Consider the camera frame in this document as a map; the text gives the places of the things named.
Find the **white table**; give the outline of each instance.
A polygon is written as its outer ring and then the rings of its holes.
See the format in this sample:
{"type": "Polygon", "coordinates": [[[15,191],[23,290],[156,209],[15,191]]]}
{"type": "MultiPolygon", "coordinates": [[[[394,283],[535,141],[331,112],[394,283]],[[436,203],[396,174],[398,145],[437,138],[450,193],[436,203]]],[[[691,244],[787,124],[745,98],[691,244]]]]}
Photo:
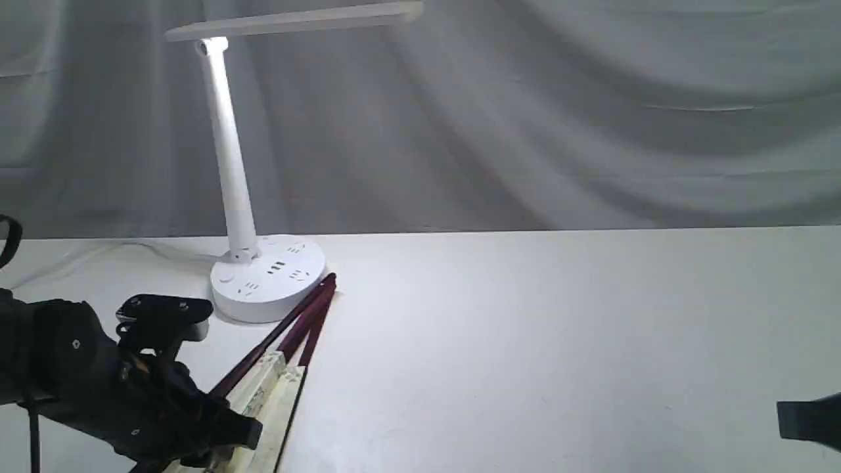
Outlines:
{"type": "MultiPolygon", "coordinates": [[[[284,472],[841,470],[775,413],[841,390],[841,227],[316,239],[341,295],[284,472]]],[[[77,244],[26,242],[0,286],[77,244]]],[[[88,300],[113,333],[141,292],[208,287],[125,247],[17,296],[88,300]]],[[[268,330],[214,319],[182,359],[209,388],[268,330]]],[[[3,471],[26,471],[23,410],[0,425],[3,471]]],[[[44,472],[131,465],[55,424],[43,448],[44,472]]]]}

